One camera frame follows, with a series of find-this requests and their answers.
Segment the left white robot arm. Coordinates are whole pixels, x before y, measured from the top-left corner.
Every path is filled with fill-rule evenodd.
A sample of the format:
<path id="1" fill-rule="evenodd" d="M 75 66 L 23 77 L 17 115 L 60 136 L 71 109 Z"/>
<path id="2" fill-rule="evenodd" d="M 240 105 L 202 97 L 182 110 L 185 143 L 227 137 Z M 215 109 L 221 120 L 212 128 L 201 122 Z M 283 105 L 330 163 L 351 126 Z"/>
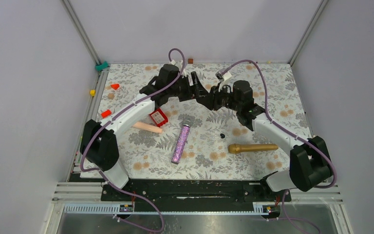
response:
<path id="1" fill-rule="evenodd" d="M 166 104 L 169 98 L 177 97 L 182 102 L 207 94 L 196 72 L 185 75 L 176 65 L 163 65 L 159 74 L 139 91 L 135 100 L 101 121 L 90 119 L 85 123 L 79 148 L 82 159 L 94 164 L 94 170 L 114 186 L 113 194 L 119 200 L 128 199 L 132 188 L 127 184 L 130 177 L 120 161 L 119 137 L 136 122 Z"/>

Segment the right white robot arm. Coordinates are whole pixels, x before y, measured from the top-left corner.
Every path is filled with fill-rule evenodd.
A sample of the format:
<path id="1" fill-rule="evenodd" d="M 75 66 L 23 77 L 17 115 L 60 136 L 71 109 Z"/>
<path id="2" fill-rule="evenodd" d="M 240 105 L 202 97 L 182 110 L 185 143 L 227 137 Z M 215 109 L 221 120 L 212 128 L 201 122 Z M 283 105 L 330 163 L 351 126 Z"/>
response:
<path id="1" fill-rule="evenodd" d="M 198 103 L 213 111 L 222 107 L 235 111 L 241 125 L 266 137 L 289 156 L 287 170 L 263 178 L 265 184 L 260 187 L 260 194 L 264 200 L 273 200 L 285 189 L 297 188 L 303 192 L 312 188 L 325 189 L 320 183 L 329 178 L 333 179 L 329 186 L 334 186 L 337 173 L 324 139 L 303 138 L 273 120 L 266 108 L 254 102 L 248 81 L 236 81 L 232 87 L 218 84 L 210 91 L 201 88 L 198 93 Z"/>

